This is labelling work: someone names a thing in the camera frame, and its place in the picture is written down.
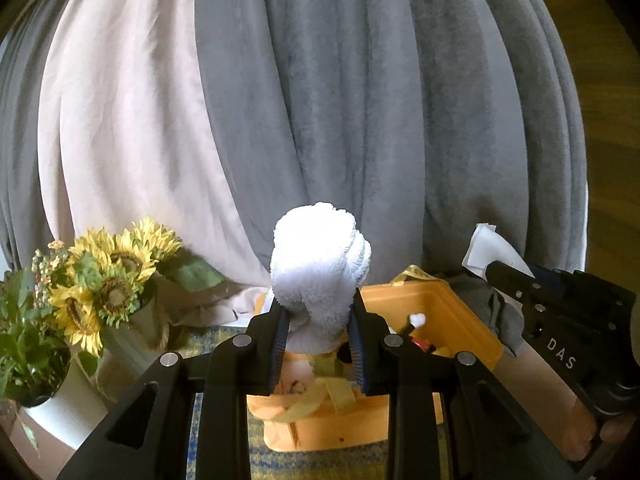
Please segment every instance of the red object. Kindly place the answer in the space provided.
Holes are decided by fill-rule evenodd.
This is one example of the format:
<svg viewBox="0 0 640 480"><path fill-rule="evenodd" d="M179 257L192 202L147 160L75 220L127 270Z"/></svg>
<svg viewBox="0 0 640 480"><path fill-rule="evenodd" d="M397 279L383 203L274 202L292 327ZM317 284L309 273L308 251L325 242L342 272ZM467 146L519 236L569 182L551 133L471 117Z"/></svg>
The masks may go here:
<svg viewBox="0 0 640 480"><path fill-rule="evenodd" d="M429 343L424 339L418 339L417 337L412 337L411 341L416 343L423 352L426 352L431 347L431 343Z"/></svg>

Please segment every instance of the metal screw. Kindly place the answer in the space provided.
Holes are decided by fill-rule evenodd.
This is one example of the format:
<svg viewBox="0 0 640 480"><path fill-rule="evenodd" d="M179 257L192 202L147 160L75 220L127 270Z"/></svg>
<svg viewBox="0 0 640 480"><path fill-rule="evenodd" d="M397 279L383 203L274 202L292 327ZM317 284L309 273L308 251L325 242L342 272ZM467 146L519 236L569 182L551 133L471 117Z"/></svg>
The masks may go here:
<svg viewBox="0 0 640 480"><path fill-rule="evenodd" d="M458 354L458 361L465 366L471 366L476 363L476 356L471 352L460 352Z"/></svg>
<svg viewBox="0 0 640 480"><path fill-rule="evenodd" d="M167 352L166 354L163 354L162 357L160 358L160 364L162 366L173 366L178 362L178 354L174 353L174 352Z"/></svg>
<svg viewBox="0 0 640 480"><path fill-rule="evenodd" d="M387 346L398 347L402 346L402 343L402 337L400 337L398 334L385 335L385 345Z"/></svg>
<svg viewBox="0 0 640 480"><path fill-rule="evenodd" d="M253 339L251 339L250 335L238 334L234 338L234 346L237 346L238 348L243 348L245 346L249 346L251 344L251 341L253 341Z"/></svg>

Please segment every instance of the yellow fabric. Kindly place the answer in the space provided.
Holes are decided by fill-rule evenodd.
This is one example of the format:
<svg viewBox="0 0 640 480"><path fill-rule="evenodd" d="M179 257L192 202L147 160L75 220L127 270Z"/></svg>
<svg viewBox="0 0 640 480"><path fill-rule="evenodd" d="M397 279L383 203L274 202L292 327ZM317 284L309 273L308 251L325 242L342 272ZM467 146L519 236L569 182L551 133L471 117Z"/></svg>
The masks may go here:
<svg viewBox="0 0 640 480"><path fill-rule="evenodd" d="M355 409L356 398L347 379L342 377L318 377L291 406L277 415L262 420L291 424L313 415L329 397L336 413L348 413Z"/></svg>
<svg viewBox="0 0 640 480"><path fill-rule="evenodd" d="M431 276L424 272L420 267L416 265L410 265L405 270L403 270L400 274L398 274L394 279L391 280L391 285L393 286L401 286L404 285L404 282L407 278L415 278L416 280L423 280L425 282L430 281L442 281L439 278Z"/></svg>
<svg viewBox="0 0 640 480"><path fill-rule="evenodd" d="M342 363L335 352L309 356L316 377L342 377Z"/></svg>

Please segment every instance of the white cotton ball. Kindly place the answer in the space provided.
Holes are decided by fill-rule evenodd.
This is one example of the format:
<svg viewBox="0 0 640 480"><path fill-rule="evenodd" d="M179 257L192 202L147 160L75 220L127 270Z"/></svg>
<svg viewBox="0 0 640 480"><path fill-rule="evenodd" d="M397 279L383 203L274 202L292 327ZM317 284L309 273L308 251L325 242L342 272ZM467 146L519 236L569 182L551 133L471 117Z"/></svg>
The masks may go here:
<svg viewBox="0 0 640 480"><path fill-rule="evenodd" d="M422 313L411 314L409 316L409 323L411 323L414 328L420 328L421 326L424 326L426 322L427 322L427 317Z"/></svg>

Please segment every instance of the white vase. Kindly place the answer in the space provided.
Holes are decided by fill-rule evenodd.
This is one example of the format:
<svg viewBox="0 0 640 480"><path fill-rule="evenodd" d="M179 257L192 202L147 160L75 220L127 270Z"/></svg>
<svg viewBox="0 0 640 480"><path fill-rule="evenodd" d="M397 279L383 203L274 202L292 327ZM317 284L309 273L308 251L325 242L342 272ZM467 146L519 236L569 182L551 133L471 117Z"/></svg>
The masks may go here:
<svg viewBox="0 0 640 480"><path fill-rule="evenodd" d="M75 360L57 393L34 408L24 408L41 428L72 449L78 449L107 414L98 393Z"/></svg>

